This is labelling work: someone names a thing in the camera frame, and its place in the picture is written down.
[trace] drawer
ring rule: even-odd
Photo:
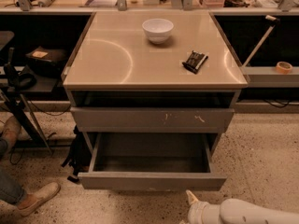
[[[85,189],[219,190],[205,134],[99,133]]]
[[[82,132],[224,133],[232,108],[72,107]]]

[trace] black object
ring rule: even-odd
[[[192,54],[188,58],[187,62],[183,63],[183,65],[187,70],[197,74],[207,58],[208,56],[203,53],[192,51]]]
[[[87,167],[90,165],[92,154],[87,147],[83,133],[78,130],[77,126],[75,126],[74,134],[76,137],[70,146],[69,153],[62,167],[65,167],[67,164],[73,167],[73,175],[70,175],[67,180],[78,183],[78,173],[86,172]]]
[[[19,75],[11,64],[13,51],[14,48],[9,49],[8,62],[3,67],[7,76],[8,86],[14,87],[16,90],[28,89],[36,84],[36,78],[29,73]]]
[[[243,0],[225,0],[224,7],[248,7],[249,4]]]
[[[52,78],[60,77],[68,60],[66,50],[43,49],[42,47],[26,54],[26,57],[30,69],[42,77]]]

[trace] terrazzo floor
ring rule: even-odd
[[[46,136],[72,137],[69,113],[49,116],[36,113]],[[5,121],[8,113],[2,112]],[[101,223],[175,224],[187,221],[189,206],[182,192],[88,190],[66,178],[61,167],[68,152],[56,147],[52,157],[46,148],[16,148],[1,166],[30,192],[50,181],[61,184],[57,196],[31,216],[21,217],[0,202],[0,223]],[[21,156],[18,164],[12,165]],[[196,191],[203,201],[219,204],[237,198],[264,207],[299,213],[299,112],[297,114],[235,114],[222,136],[213,161],[217,173],[227,176],[220,191]]]

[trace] beige countertop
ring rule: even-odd
[[[174,23],[171,37],[153,45],[143,21],[165,18]],[[192,50],[208,55],[197,75],[185,62]],[[64,86],[104,89],[241,89],[247,87],[209,13],[204,10],[98,11]]]

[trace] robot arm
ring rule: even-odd
[[[187,190],[190,224],[297,224],[299,214],[263,208],[238,199],[220,205],[199,201]]]

